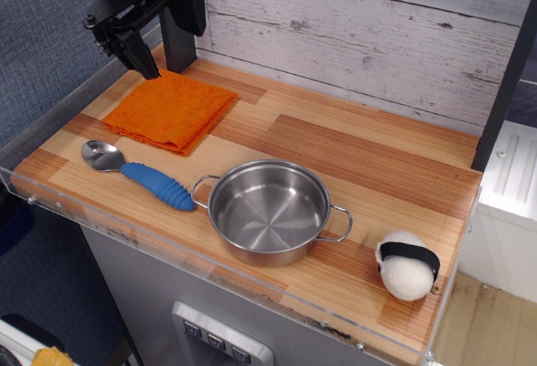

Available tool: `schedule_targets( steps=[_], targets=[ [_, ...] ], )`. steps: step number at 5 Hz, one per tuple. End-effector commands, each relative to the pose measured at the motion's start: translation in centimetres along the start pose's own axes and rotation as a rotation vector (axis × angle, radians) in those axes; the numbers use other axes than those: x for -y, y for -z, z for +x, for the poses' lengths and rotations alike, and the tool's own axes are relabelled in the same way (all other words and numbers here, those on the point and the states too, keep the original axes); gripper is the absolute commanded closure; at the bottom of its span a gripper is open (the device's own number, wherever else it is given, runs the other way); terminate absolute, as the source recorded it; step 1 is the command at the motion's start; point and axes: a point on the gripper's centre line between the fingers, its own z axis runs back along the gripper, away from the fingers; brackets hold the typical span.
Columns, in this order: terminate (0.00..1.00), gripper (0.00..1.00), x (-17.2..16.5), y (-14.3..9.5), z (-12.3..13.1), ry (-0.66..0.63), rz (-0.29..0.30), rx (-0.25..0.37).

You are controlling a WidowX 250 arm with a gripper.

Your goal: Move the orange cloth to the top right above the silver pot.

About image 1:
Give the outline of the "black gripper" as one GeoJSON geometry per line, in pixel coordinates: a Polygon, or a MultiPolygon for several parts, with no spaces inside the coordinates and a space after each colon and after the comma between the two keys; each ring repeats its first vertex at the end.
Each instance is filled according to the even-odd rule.
{"type": "Polygon", "coordinates": [[[166,8],[180,29],[196,37],[204,34],[205,0],[94,0],[83,26],[103,53],[114,54],[129,70],[153,80],[160,77],[159,69],[139,31],[166,8]]]}

